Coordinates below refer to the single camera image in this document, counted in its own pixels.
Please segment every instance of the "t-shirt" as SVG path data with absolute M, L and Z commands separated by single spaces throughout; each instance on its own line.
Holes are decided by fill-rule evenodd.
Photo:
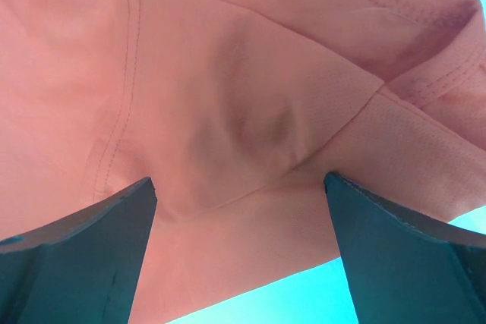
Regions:
M 131 323 L 338 256 L 329 171 L 486 204 L 479 0 L 0 0 L 0 239 L 150 176 Z

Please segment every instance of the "cyan surface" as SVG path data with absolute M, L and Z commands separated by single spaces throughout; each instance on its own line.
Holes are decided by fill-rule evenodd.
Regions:
M 486 234 L 486 207 L 463 215 L 451 224 Z M 358 324 L 358 320 L 342 262 L 337 259 L 172 322 L 206 323 Z

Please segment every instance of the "folded shirt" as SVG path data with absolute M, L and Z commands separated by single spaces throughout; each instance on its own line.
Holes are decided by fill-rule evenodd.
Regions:
M 337 257 L 329 171 L 446 222 L 486 204 L 479 0 L 0 0 L 0 20 L 0 239 L 150 176 L 132 323 Z

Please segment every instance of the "garment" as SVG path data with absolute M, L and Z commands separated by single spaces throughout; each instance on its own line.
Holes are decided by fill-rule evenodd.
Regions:
M 486 204 L 478 0 L 0 0 L 0 20 L 0 239 L 150 176 L 132 323 L 337 257 L 329 171 L 443 221 Z

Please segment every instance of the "salmon-colored cloth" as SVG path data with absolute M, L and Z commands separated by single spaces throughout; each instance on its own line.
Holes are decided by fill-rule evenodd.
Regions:
M 0 238 L 144 176 L 131 323 L 338 256 L 338 171 L 449 221 L 486 204 L 478 0 L 0 0 Z

